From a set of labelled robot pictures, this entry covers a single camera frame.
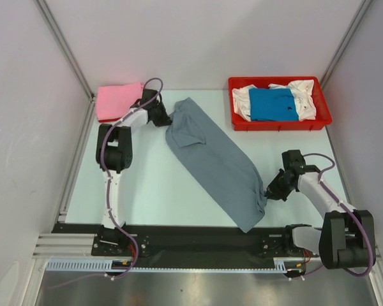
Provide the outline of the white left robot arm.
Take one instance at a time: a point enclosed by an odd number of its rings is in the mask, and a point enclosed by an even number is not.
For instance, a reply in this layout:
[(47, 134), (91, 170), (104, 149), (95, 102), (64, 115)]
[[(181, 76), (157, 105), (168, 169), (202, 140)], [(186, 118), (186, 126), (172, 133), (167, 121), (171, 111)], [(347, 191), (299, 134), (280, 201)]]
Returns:
[(123, 209), (119, 207), (120, 181), (133, 160), (132, 138), (142, 126), (152, 122), (161, 128), (172, 123), (159, 91), (143, 90), (142, 97), (129, 108), (127, 114), (112, 124), (98, 128), (96, 162), (103, 172), (105, 210), (101, 225), (114, 230), (125, 225)]

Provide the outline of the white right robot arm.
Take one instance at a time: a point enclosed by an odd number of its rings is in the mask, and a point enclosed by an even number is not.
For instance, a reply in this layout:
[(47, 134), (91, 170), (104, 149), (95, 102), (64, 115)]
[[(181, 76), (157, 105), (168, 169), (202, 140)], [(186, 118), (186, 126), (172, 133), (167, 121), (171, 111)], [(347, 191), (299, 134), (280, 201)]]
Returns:
[(318, 255), (324, 268), (342, 269), (356, 277), (368, 275), (376, 261), (372, 214), (358, 210), (328, 186), (324, 173), (335, 165), (320, 170), (305, 158), (300, 150), (283, 152), (283, 167), (268, 185), (266, 197), (286, 201), (292, 191), (301, 193), (317, 209), (323, 224), (321, 228), (288, 226), (283, 251), (296, 256), (304, 249)]

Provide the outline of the grey polo shirt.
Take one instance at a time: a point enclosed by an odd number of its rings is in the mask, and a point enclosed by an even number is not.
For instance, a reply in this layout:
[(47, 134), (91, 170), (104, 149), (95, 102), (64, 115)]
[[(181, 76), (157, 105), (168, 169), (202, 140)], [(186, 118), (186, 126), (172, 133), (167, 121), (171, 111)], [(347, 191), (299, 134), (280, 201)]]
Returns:
[(243, 232), (265, 216), (267, 198), (251, 159), (191, 98), (170, 114), (167, 145), (179, 162)]

